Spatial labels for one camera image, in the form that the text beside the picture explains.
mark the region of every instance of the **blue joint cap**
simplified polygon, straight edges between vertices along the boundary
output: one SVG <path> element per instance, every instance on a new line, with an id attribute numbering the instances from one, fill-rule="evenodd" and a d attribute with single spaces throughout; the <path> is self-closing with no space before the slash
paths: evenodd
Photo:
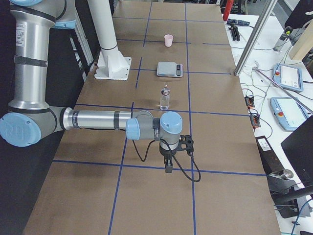
<path id="1" fill-rule="evenodd" d="M 75 26 L 76 26 L 76 20 L 73 20 L 73 21 L 56 22 L 53 28 L 74 29 Z"/>
<path id="2" fill-rule="evenodd" d="M 15 5 L 19 5 L 19 6 L 33 6 L 33 5 L 36 5 L 42 1 L 43 0 L 10 0 L 10 2 L 12 2 Z"/>
<path id="3" fill-rule="evenodd" d="M 136 118 L 131 118 L 126 121 L 126 138 L 129 140 L 139 140 L 140 127 Z"/>
<path id="4" fill-rule="evenodd" d="M 166 112 L 160 119 L 161 127 L 167 133 L 177 135 L 182 131 L 182 118 L 176 112 Z"/>
<path id="5" fill-rule="evenodd" d="M 0 119 L 0 135 L 9 144 L 17 147 L 27 147 L 41 139 L 37 123 L 19 113 L 8 113 Z"/>

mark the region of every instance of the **sticker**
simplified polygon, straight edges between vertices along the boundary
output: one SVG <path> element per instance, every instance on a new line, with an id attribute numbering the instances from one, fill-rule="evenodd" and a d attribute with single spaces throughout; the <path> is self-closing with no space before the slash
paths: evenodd
<path id="1" fill-rule="evenodd" d="M 258 142 L 259 142 L 261 148 L 263 149 L 263 151 L 271 150 L 270 146 L 268 145 L 267 141 L 264 138 L 258 139 Z"/>
<path id="2" fill-rule="evenodd" d="M 22 23 L 16 24 L 16 46 L 24 47 L 25 46 L 25 28 L 26 25 Z"/>

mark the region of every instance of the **paper cup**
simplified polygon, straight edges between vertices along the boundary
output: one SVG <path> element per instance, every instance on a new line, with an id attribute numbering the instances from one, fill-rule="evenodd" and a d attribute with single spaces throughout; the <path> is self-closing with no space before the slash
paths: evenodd
<path id="1" fill-rule="evenodd" d="M 172 42 L 173 42 L 173 36 L 171 34 L 166 34 L 164 36 L 164 40 L 165 40 L 165 46 L 170 47 L 172 45 Z"/>

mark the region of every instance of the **blue cable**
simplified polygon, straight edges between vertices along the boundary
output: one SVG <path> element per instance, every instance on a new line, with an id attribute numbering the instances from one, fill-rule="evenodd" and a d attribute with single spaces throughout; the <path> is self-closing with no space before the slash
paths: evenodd
<path id="1" fill-rule="evenodd" d="M 299 214 L 298 214 L 298 216 L 297 216 L 297 219 L 296 219 L 295 222 L 294 222 L 291 235 L 294 235 L 294 234 L 293 234 L 293 231 L 294 231 L 294 229 L 295 229 L 295 226 L 297 225 L 298 219 L 299 219 L 299 217 L 300 217 L 300 214 L 301 214 L 303 208 L 305 207 L 306 204 L 308 204 L 308 203 L 309 203 L 310 201 L 312 201 L 312 200 L 313 200 L 313 198 L 311 198 L 310 200 L 306 201 L 306 203 L 303 204 L 303 206 L 301 207 L 301 209 L 300 209 L 300 211 L 299 211 Z"/>

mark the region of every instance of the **red cylinder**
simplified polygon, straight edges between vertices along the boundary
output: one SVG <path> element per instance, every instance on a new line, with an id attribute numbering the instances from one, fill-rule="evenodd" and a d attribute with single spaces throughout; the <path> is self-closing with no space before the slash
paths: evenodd
<path id="1" fill-rule="evenodd" d="M 223 14 L 223 20 L 224 21 L 227 21 L 229 13 L 231 11 L 231 8 L 232 8 L 233 4 L 234 4 L 234 0 L 228 0 L 227 1 L 226 8 L 225 8 L 225 11 L 224 11 L 224 14 Z"/>

